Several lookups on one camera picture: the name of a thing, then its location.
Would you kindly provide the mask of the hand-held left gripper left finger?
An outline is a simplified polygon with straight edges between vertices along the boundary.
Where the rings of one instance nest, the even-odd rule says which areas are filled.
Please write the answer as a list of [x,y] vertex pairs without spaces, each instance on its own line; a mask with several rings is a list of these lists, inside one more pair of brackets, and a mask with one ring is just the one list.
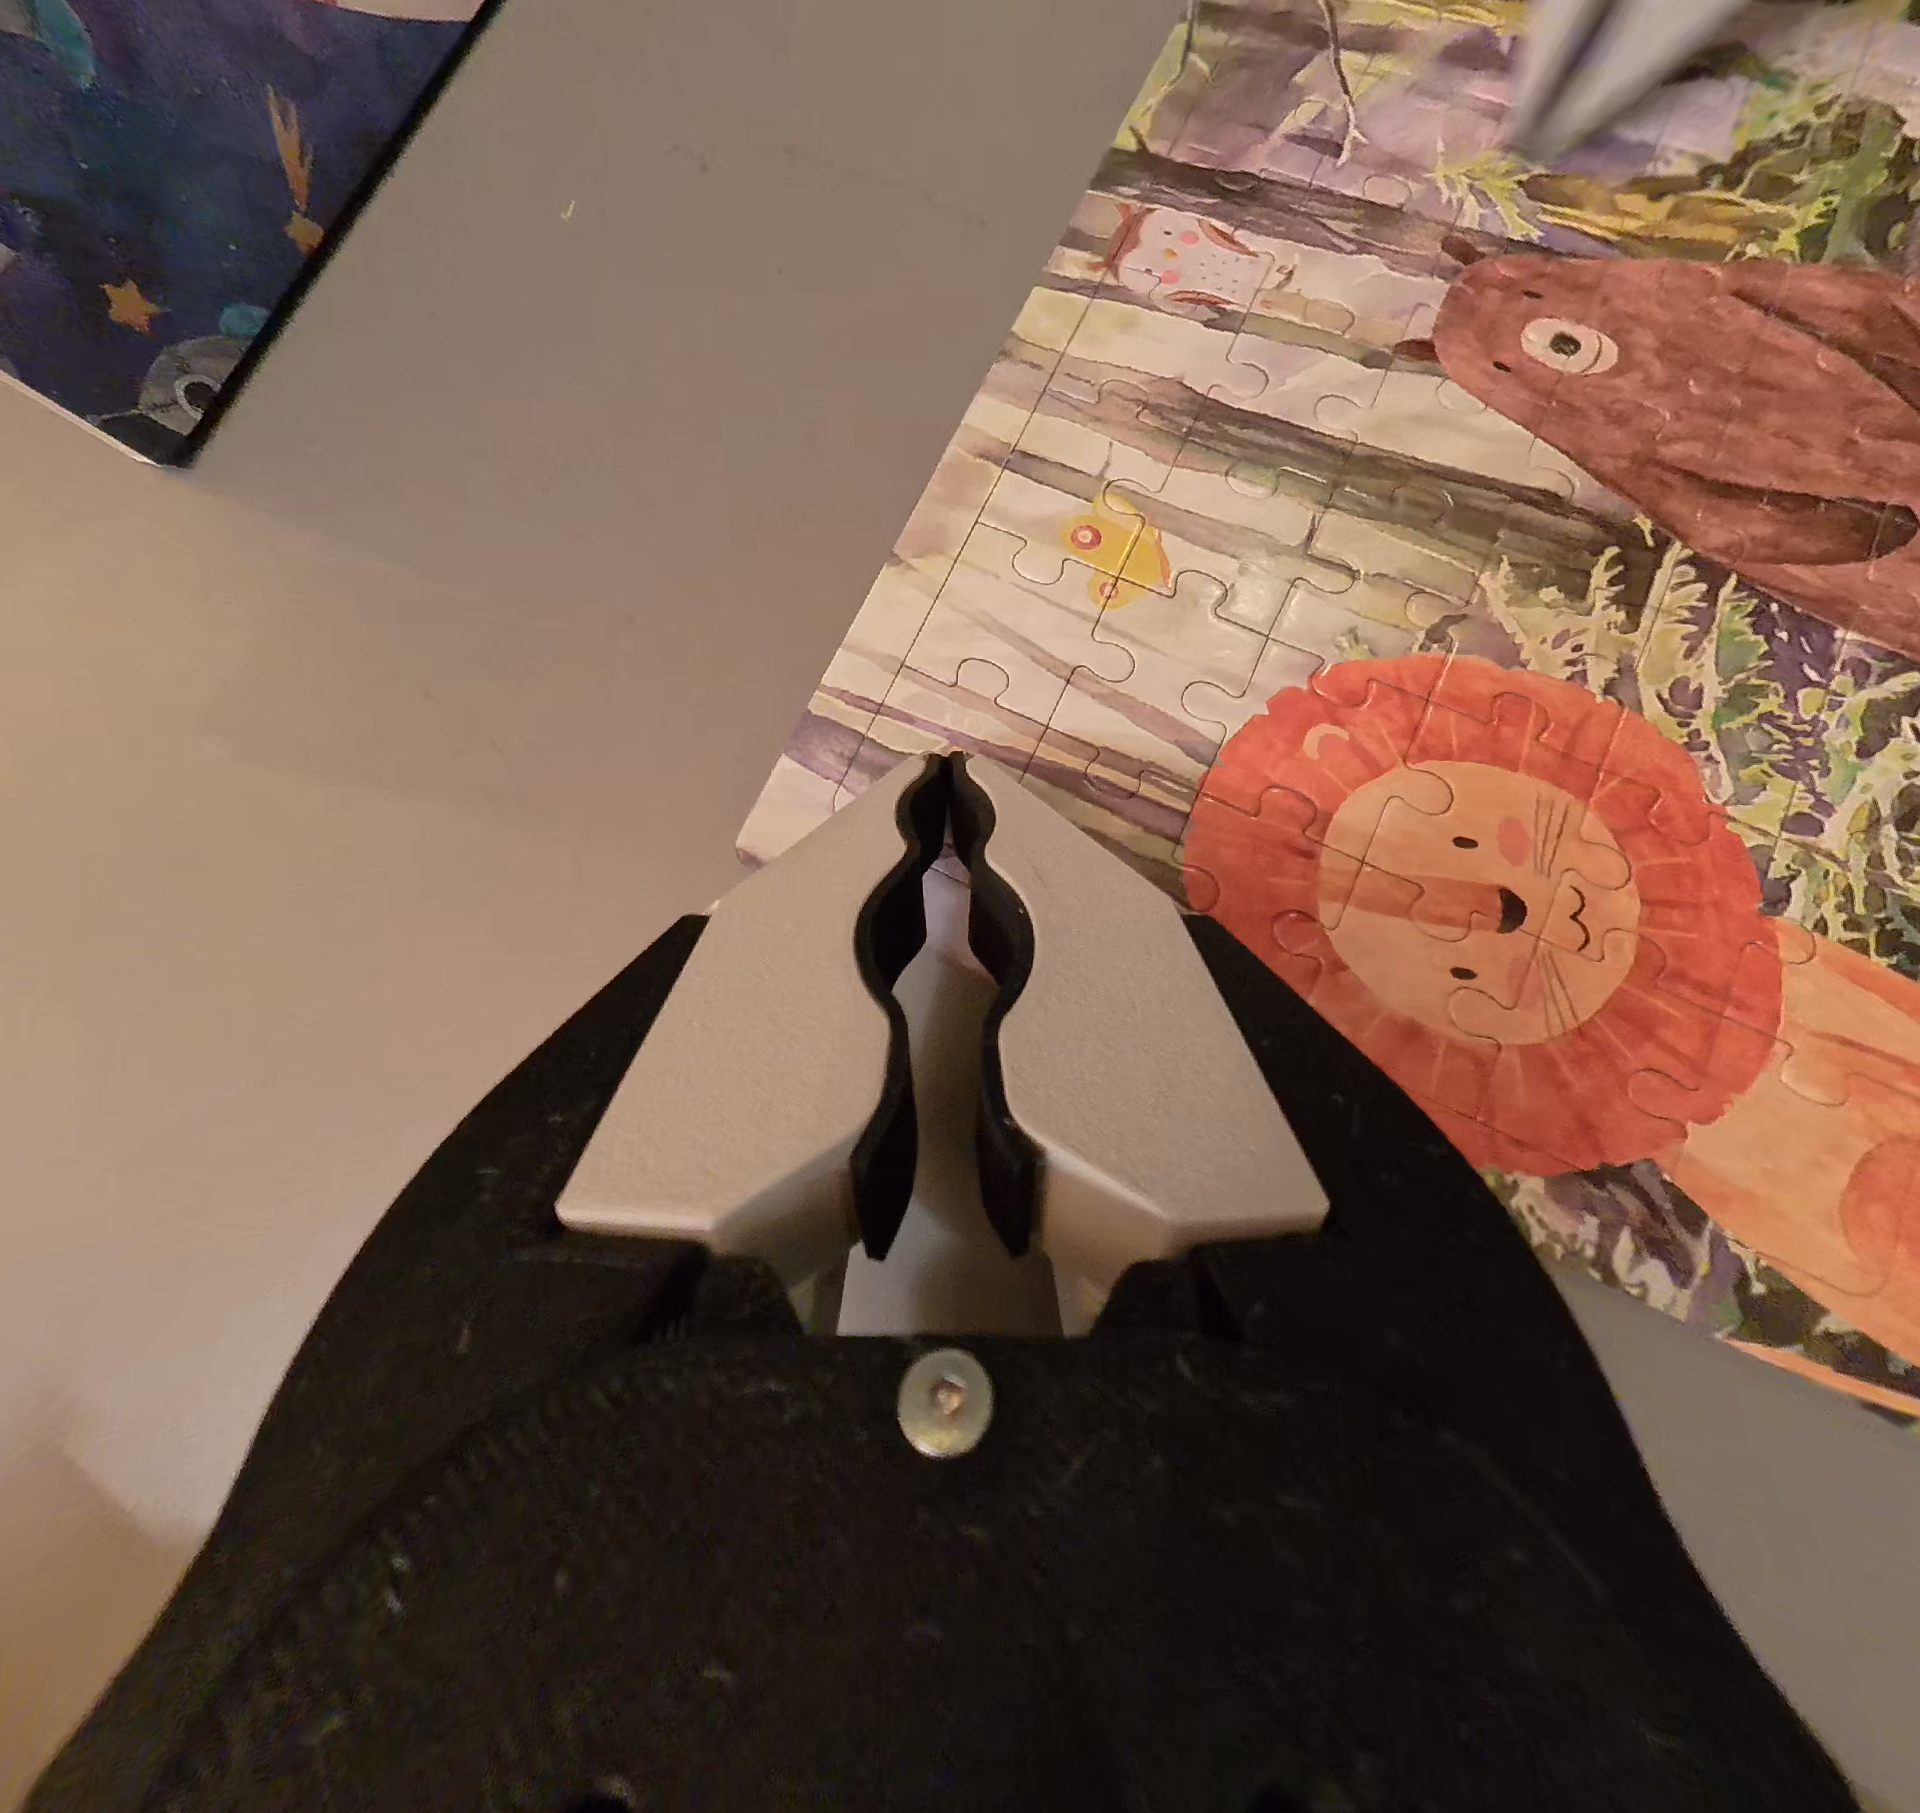
[[557,1199],[572,1229],[883,1258],[917,1120],[894,990],[927,929],[947,757],[909,757],[725,893]]

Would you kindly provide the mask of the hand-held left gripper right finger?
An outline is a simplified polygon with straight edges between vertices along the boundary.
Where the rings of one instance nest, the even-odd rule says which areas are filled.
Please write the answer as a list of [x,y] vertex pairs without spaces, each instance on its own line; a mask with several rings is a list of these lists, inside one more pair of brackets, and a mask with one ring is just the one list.
[[1329,1197],[1163,889],[994,761],[953,763],[968,939],[994,984],[989,1221],[1056,1271],[1317,1229]]

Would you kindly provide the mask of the forest animal jigsaw puzzle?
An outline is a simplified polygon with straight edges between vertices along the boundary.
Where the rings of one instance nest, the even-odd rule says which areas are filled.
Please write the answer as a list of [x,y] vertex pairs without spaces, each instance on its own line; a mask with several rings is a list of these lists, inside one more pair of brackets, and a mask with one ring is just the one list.
[[1915,0],[1565,155],[1527,0],[1189,0],[772,779],[965,749],[1548,1255],[1915,1433]]

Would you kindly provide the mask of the illustrated puzzle box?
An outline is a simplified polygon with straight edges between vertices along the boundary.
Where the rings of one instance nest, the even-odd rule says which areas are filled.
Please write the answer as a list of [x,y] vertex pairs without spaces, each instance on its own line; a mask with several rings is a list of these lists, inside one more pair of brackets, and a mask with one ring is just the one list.
[[3,0],[5,380],[189,466],[502,0]]

